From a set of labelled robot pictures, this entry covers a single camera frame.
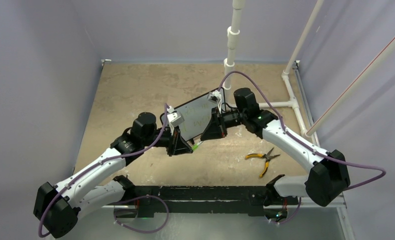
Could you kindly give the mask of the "green marker cap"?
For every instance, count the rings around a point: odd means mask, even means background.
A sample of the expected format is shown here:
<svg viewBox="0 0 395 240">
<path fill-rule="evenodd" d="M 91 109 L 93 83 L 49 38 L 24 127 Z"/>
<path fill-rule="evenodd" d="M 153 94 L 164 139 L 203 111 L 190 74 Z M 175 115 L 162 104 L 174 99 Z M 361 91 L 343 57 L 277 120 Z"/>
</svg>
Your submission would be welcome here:
<svg viewBox="0 0 395 240">
<path fill-rule="evenodd" d="M 198 144 L 195 144 L 195 145 L 193 145 L 191 148 L 192 148 L 193 151 L 195 151 L 198 147 L 199 147 L 199 145 L 198 145 Z"/>
</svg>

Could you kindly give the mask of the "small black-framed whiteboard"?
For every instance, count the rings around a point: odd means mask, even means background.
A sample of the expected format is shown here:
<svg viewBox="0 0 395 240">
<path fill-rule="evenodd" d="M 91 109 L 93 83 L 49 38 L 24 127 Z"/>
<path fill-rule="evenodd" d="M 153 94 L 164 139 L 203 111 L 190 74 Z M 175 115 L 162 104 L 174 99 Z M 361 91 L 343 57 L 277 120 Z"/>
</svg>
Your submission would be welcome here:
<svg viewBox="0 0 395 240">
<path fill-rule="evenodd" d="M 208 100 L 209 94 L 215 90 L 216 88 L 174 107 L 184 119 L 179 125 L 184 140 L 190 141 L 200 136 L 206 129 L 211 119 L 212 108 L 217 106 L 215 102 Z"/>
</svg>

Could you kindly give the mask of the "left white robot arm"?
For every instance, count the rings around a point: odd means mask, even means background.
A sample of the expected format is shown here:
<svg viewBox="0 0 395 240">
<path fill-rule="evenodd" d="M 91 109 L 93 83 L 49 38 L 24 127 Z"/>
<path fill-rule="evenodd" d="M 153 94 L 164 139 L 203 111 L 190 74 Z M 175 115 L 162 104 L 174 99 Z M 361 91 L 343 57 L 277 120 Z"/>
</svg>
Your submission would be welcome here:
<svg viewBox="0 0 395 240">
<path fill-rule="evenodd" d="M 92 163 L 56 184 L 45 182 L 38 190 L 33 214 L 39 220 L 38 236 L 61 238 L 89 213 L 108 204 L 133 203 L 153 199 L 150 193 L 137 191 L 126 177 L 116 176 L 106 185 L 101 182 L 127 167 L 153 147 L 162 147 L 168 156 L 188 154 L 193 148 L 181 136 L 184 118 L 174 109 L 166 109 L 158 128 L 156 116 L 142 112 Z"/>
</svg>

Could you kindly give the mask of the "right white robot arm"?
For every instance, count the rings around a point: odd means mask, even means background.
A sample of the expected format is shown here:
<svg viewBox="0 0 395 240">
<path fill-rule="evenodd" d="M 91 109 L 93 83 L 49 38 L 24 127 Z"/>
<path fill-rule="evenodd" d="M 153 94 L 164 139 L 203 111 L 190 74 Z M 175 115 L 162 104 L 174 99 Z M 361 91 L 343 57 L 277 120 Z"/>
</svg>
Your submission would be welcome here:
<svg viewBox="0 0 395 240">
<path fill-rule="evenodd" d="M 350 186 L 345 157 L 340 151 L 328 152 L 290 130 L 278 116 L 260 109 L 249 88 L 240 88 L 233 96 L 237 108 L 221 112 L 221 93 L 215 90 L 208 94 L 208 100 L 217 106 L 212 108 L 211 119 L 200 139 L 222 139 L 228 128 L 243 125 L 250 133 L 281 149 L 307 172 L 301 176 L 278 175 L 271 180 L 266 185 L 266 205 L 277 204 L 286 197 L 309 197 L 326 207 Z"/>
</svg>

